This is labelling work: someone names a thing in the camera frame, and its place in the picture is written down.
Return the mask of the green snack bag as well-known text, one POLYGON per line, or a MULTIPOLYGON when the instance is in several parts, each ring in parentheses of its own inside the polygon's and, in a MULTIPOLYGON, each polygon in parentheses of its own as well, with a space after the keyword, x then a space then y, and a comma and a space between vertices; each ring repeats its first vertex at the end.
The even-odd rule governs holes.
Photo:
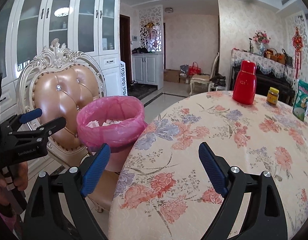
POLYGON ((296 98, 293 104, 292 113, 300 121, 304 121, 305 113, 307 110, 307 103, 308 103, 308 83, 299 80, 298 91, 296 93, 296 98))

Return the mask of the pink flower vase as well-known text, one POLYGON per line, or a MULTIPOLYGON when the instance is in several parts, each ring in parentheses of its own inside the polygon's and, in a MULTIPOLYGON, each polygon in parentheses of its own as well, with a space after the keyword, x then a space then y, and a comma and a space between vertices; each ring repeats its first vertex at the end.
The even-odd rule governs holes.
POLYGON ((271 38, 267 35, 266 31, 257 30, 252 39, 259 45, 259 54, 264 56, 265 45, 269 44, 271 38))

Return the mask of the low white cabinet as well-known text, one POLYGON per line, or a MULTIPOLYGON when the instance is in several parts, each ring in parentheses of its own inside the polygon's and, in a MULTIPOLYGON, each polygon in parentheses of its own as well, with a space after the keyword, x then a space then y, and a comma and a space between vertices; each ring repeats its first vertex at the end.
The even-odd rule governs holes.
POLYGON ((162 53, 132 55, 132 80, 140 84, 164 86, 164 68, 162 53))

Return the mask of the black handbag on piano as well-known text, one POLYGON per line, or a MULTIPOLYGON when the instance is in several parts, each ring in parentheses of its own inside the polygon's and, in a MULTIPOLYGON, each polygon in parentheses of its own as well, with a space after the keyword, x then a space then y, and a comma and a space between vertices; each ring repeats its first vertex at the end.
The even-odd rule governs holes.
POLYGON ((285 49, 282 49, 283 55, 284 55, 284 61, 285 61, 285 65, 289 66, 289 67, 293 67, 293 58, 287 54, 287 52, 285 51, 285 49))

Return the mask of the floral lace piano cover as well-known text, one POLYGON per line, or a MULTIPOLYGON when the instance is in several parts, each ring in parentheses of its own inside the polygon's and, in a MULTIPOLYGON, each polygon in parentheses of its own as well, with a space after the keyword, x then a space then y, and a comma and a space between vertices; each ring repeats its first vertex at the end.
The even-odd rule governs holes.
POLYGON ((242 50, 231 50, 230 64, 232 67, 241 66, 243 60, 254 62, 262 74, 273 73, 275 77, 284 78, 292 86, 295 83, 295 70, 288 65, 242 50))

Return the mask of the far wooden chair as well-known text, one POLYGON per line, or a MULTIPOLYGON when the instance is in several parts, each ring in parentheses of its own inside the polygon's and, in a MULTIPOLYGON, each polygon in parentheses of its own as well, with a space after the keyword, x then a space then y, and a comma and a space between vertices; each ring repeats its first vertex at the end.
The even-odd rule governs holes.
POLYGON ((194 74, 193 77, 190 79, 190 83, 189 83, 189 85, 190 85, 189 95, 190 96, 193 95, 196 83, 200 83, 200 84, 207 85, 207 86, 210 85, 210 79, 215 75, 215 69, 216 69, 218 61, 219 61, 219 56, 220 56, 220 53, 217 52, 215 59, 213 61, 212 67, 211 67, 210 74, 207 74, 207 75, 205 75, 205 74, 204 75, 203 74, 194 74))

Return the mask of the yellow lid jar far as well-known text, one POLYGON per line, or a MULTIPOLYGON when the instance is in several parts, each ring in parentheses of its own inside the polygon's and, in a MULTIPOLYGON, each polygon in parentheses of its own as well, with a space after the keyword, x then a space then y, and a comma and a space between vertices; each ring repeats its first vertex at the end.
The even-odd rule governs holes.
POLYGON ((268 90, 266 102, 272 106, 275 106, 278 102, 278 98, 279 98, 279 90, 274 87, 270 87, 268 90))

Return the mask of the red handbag on floor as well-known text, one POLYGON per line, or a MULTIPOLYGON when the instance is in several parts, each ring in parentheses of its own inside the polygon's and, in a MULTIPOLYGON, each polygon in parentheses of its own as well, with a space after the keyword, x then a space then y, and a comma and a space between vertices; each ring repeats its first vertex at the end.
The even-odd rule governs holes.
POLYGON ((201 68, 198 66, 198 63, 194 61, 192 65, 189 66, 188 75, 193 76, 195 74, 201 74, 201 68))

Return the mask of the pink lined trash bin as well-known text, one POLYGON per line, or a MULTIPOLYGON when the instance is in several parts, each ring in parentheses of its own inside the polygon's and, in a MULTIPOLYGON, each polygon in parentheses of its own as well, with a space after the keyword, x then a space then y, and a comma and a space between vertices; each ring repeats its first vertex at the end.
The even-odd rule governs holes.
POLYGON ((91 152, 104 143, 111 150, 106 170, 119 172, 147 127, 144 106, 133 96, 108 96, 83 107, 76 117, 80 141, 91 152))

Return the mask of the black piano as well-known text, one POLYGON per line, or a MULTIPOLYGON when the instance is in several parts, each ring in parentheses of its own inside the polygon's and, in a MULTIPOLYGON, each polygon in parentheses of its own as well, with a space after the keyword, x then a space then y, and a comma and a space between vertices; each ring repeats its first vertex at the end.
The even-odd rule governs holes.
MULTIPOLYGON (((234 66, 232 67, 232 72, 230 75, 230 84, 229 90, 233 91, 236 77, 241 69, 241 66, 234 66)), ((274 87, 279 90, 279 98, 278 100, 287 104, 292 105, 292 100, 295 96, 295 91, 292 86, 284 79, 284 78, 277 78, 273 73, 270 74, 262 74, 258 68, 256 69, 256 91, 255 97, 257 95, 267 96, 268 90, 270 87, 274 87)))

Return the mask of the white glass door cabinet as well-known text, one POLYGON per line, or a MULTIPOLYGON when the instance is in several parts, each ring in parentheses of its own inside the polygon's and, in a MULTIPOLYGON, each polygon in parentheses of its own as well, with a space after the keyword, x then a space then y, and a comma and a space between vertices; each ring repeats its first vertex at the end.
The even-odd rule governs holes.
POLYGON ((17 111, 22 70, 54 39, 95 59, 106 95, 123 95, 119 56, 120 0, 7 0, 0 11, 2 120, 17 111))

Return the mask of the tufted beige dining chair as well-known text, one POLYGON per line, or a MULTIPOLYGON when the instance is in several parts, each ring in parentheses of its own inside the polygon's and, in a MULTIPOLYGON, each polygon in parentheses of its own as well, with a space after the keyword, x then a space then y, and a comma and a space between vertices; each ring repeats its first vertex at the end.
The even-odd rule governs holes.
POLYGON ((78 166, 88 150, 79 140, 76 116, 83 107, 106 96, 105 79, 95 59, 55 38, 22 70, 16 92, 20 113, 42 110, 39 118, 27 124, 30 130, 65 118, 65 128, 48 139, 48 154, 66 168, 78 166))

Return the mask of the red chinese knot ornament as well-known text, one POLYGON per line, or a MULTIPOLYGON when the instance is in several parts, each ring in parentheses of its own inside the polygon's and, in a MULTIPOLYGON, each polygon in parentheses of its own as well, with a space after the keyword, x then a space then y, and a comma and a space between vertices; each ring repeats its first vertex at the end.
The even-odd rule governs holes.
POLYGON ((292 45, 295 49, 295 78, 298 79, 300 71, 302 68, 302 49, 303 49, 303 39, 300 36, 298 27, 295 27, 295 34, 292 37, 292 45))

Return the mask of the red thermos jug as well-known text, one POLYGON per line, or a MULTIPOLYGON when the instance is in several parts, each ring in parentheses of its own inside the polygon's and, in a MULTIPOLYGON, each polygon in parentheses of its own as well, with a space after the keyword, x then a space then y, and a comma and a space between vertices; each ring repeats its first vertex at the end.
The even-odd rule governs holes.
POLYGON ((256 65, 254 62, 243 60, 241 69, 236 77, 233 99, 243 105, 252 105, 256 91, 256 65))

